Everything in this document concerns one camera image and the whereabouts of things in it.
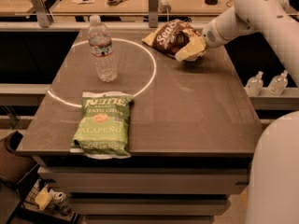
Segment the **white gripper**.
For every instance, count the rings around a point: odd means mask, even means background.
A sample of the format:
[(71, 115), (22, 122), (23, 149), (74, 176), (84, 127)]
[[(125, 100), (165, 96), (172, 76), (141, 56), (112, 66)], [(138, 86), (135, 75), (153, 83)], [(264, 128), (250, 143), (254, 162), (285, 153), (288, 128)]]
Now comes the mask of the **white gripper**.
[(219, 18), (213, 19), (203, 28), (202, 36), (191, 37), (190, 42), (175, 54), (176, 60), (195, 61), (203, 56), (206, 45), (209, 48), (218, 48), (227, 44), (229, 39), (226, 30), (227, 26)]

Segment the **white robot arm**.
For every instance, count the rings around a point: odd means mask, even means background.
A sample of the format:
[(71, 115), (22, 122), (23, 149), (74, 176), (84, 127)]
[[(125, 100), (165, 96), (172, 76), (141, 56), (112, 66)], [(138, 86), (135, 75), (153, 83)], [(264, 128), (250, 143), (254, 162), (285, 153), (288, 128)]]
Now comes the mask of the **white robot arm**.
[[(205, 25), (210, 48), (259, 32), (299, 85), (299, 22), (287, 14), (286, 0), (235, 0)], [(251, 163), (245, 224), (299, 224), (298, 91), (266, 92), (251, 100), (258, 110), (279, 112), (263, 131)]]

